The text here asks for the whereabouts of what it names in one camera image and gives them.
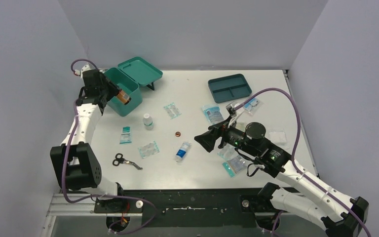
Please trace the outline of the orange pill bottle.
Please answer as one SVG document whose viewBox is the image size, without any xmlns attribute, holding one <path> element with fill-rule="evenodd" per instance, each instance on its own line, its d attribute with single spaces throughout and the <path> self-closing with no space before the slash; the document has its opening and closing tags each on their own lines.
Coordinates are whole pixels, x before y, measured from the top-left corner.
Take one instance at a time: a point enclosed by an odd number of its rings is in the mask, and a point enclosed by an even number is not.
<svg viewBox="0 0 379 237">
<path fill-rule="evenodd" d="M 131 97 L 122 89 L 118 92 L 116 98 L 124 105 L 127 105 L 131 101 Z"/>
</svg>

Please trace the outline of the blue cotton swab bag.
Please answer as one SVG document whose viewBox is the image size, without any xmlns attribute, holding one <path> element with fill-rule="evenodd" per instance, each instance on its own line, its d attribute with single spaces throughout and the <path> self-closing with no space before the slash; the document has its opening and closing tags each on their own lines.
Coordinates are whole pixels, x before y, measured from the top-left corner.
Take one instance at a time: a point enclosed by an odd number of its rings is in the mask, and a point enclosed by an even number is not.
<svg viewBox="0 0 379 237">
<path fill-rule="evenodd" d="M 214 125 L 225 120 L 218 104 L 204 105 L 201 107 L 201 110 L 210 125 Z"/>
</svg>

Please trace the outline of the small white plastic bottle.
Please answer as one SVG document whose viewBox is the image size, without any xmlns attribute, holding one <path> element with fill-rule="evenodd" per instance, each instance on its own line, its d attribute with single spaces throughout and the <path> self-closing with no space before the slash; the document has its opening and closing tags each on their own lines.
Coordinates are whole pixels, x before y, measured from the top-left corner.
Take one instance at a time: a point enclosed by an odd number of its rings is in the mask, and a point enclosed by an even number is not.
<svg viewBox="0 0 379 237">
<path fill-rule="evenodd" d="M 152 130 L 154 127 L 153 119 L 150 114 L 146 113 L 143 115 L 143 124 L 146 130 Z"/>
</svg>

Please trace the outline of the blue packet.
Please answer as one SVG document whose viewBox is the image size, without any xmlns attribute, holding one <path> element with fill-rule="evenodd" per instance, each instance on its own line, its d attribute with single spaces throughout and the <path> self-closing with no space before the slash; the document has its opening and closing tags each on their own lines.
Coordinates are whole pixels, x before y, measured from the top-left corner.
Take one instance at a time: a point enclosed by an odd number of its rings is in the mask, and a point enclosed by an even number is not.
<svg viewBox="0 0 379 237">
<path fill-rule="evenodd" d="M 250 114 L 251 116 L 253 116 L 255 114 L 255 112 L 259 109 L 259 107 L 261 107 L 263 105 L 263 102 L 257 98 L 253 98 L 252 100 L 250 100 L 248 103 L 246 103 L 244 106 L 243 106 L 243 109 L 248 113 Z"/>
</svg>

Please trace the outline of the yellowish gauze pack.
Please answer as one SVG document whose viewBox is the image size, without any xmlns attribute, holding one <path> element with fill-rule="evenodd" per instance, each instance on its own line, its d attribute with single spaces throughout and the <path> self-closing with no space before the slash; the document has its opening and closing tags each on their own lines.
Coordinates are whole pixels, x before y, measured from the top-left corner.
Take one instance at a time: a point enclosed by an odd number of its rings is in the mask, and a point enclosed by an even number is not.
<svg viewBox="0 0 379 237">
<path fill-rule="evenodd" d="M 246 123 L 245 122 L 236 122 L 235 128 L 241 131 L 245 131 Z"/>
</svg>

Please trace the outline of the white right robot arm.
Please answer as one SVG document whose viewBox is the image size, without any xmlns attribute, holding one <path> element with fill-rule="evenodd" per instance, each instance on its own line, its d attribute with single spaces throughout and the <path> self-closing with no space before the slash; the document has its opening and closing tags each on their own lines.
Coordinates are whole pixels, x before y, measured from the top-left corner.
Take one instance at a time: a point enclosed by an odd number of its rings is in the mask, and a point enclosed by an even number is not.
<svg viewBox="0 0 379 237">
<path fill-rule="evenodd" d="M 263 211 L 277 209 L 293 213 L 322 228 L 329 237 L 357 237 L 361 231 L 370 236 L 365 226 L 369 203 L 362 197 L 345 195 L 311 174 L 291 154 L 266 139 L 262 124 L 252 122 L 241 131 L 223 121 L 194 139 L 207 152 L 213 151 L 217 139 L 221 139 L 220 149 L 233 146 L 259 170 L 302 194 L 298 196 L 277 184 L 267 183 L 257 195 Z"/>
</svg>

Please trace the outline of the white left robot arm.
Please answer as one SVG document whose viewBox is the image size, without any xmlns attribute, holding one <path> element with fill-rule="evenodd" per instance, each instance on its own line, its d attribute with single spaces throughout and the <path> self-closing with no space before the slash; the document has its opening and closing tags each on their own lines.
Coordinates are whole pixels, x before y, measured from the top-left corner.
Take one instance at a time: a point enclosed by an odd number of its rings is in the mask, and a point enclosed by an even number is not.
<svg viewBox="0 0 379 237">
<path fill-rule="evenodd" d="M 120 213 L 126 208 L 127 199 L 119 194 L 120 184 L 103 176 L 101 165 L 91 148 L 105 107 L 109 100 L 119 94 L 120 89 L 89 64 L 73 72 L 83 79 L 84 86 L 74 101 L 74 120 L 66 138 L 50 150 L 55 175 L 65 196 L 68 191 L 86 192 L 95 198 L 108 199 L 108 208 Z"/>
</svg>

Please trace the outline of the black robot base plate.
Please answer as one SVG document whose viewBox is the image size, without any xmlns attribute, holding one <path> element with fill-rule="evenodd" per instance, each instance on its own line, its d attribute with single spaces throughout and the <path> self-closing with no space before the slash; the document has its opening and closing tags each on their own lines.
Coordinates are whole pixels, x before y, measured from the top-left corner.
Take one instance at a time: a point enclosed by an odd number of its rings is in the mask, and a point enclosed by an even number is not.
<svg viewBox="0 0 379 237">
<path fill-rule="evenodd" d="M 140 216 L 144 223 L 154 217 L 154 227 L 224 227 L 260 226 L 271 229 L 278 213 L 270 201 L 259 197 L 261 188 L 194 190 L 126 190 L 124 196 L 141 198 L 154 204 L 136 206 L 135 200 L 97 199 L 94 212 L 106 214 L 107 224 L 121 217 Z"/>
</svg>

